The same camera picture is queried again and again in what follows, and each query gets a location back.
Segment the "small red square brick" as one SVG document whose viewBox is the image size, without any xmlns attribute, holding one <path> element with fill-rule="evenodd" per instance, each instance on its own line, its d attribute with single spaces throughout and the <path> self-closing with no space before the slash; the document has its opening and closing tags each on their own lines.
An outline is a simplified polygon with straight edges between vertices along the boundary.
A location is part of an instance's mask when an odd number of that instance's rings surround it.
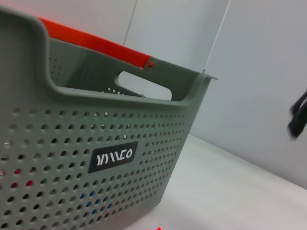
<svg viewBox="0 0 307 230">
<path fill-rule="evenodd" d="M 15 189 L 20 186 L 31 186 L 33 181 L 27 173 L 22 169 L 17 168 L 12 173 L 13 179 L 11 181 L 10 188 Z"/>
</svg>

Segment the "blue square plate brick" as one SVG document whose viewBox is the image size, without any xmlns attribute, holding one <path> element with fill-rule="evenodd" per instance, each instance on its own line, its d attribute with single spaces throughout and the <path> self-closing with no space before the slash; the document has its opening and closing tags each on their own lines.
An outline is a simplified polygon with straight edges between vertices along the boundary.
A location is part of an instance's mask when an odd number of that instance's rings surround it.
<svg viewBox="0 0 307 230">
<path fill-rule="evenodd" d="M 111 196 L 105 193 L 104 190 L 90 191 L 79 196 L 79 204 L 76 206 L 76 211 L 87 213 L 87 216 L 104 213 L 113 208 Z"/>
</svg>

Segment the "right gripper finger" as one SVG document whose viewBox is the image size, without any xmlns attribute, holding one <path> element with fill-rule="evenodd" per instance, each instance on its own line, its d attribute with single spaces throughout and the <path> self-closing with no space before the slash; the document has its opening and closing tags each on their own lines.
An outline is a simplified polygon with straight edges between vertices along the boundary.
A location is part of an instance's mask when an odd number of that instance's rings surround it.
<svg viewBox="0 0 307 230">
<path fill-rule="evenodd" d="M 292 119 L 288 130 L 292 138 L 298 138 L 307 124 L 307 90 L 290 108 Z"/>
</svg>

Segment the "red rectangular object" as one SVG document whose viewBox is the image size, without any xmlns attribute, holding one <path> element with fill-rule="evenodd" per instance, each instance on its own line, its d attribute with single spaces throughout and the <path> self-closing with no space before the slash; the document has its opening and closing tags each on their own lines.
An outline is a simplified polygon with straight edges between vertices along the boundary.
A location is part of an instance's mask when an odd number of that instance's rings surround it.
<svg viewBox="0 0 307 230">
<path fill-rule="evenodd" d="M 50 38 L 106 54 L 139 68 L 154 66 L 154 63 L 149 60 L 151 57 L 147 54 L 41 17 L 39 20 L 46 27 Z"/>
</svg>

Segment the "grey-green perforated storage bin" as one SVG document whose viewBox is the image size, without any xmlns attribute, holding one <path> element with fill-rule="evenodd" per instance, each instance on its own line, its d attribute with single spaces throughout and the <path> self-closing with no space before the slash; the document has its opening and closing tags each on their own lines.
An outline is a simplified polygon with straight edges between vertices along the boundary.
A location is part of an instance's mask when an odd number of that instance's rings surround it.
<svg viewBox="0 0 307 230">
<path fill-rule="evenodd" d="M 212 77 L 50 38 L 0 5 L 0 230 L 123 230 L 156 207 Z M 20 168 L 31 186 L 12 189 Z M 87 216 L 79 196 L 113 208 Z"/>
</svg>

